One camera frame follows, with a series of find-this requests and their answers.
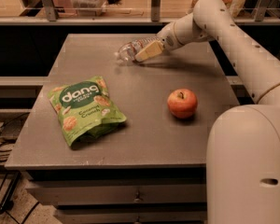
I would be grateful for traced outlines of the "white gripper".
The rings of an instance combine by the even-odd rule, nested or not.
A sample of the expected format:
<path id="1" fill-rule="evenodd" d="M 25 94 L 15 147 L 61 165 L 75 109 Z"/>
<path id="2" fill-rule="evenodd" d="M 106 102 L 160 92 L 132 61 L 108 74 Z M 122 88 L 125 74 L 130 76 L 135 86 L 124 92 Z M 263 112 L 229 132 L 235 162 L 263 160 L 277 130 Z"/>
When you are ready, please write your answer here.
<path id="1" fill-rule="evenodd" d="M 157 37 L 161 41 L 152 41 L 135 55 L 137 62 L 143 62 L 150 58 L 160 55 L 164 49 L 174 50 L 179 48 L 179 43 L 175 37 L 175 24 L 169 23 L 165 25 L 158 33 Z"/>

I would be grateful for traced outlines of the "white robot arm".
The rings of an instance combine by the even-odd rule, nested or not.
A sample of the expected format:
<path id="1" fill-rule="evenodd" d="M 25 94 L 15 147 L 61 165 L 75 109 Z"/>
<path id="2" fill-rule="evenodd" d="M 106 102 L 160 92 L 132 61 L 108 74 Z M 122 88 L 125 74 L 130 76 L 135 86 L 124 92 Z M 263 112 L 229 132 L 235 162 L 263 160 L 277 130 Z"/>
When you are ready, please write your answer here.
<path id="1" fill-rule="evenodd" d="M 207 224 L 280 224 L 280 61 L 247 35 L 222 0 L 198 0 L 138 50 L 142 62 L 216 40 L 235 72 L 241 105 L 215 121 L 206 150 Z"/>

